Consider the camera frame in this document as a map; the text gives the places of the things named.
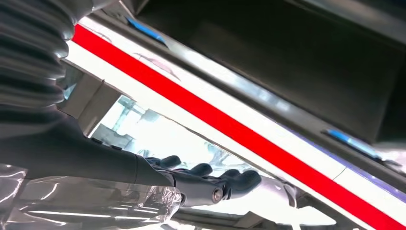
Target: clear plastic wrap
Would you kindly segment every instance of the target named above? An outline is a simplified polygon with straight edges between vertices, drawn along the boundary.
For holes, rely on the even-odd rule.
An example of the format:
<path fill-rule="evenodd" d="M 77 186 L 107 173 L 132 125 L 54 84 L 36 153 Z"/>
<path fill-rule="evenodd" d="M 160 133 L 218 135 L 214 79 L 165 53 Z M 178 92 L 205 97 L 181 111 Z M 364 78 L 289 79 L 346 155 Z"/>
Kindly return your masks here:
<path fill-rule="evenodd" d="M 397 143 L 380 143 L 374 146 L 383 164 L 396 172 L 406 175 L 406 145 Z"/>
<path fill-rule="evenodd" d="M 129 230 L 166 222 L 181 202 L 174 187 L 66 176 L 27 180 L 24 169 L 0 169 L 3 230 Z"/>

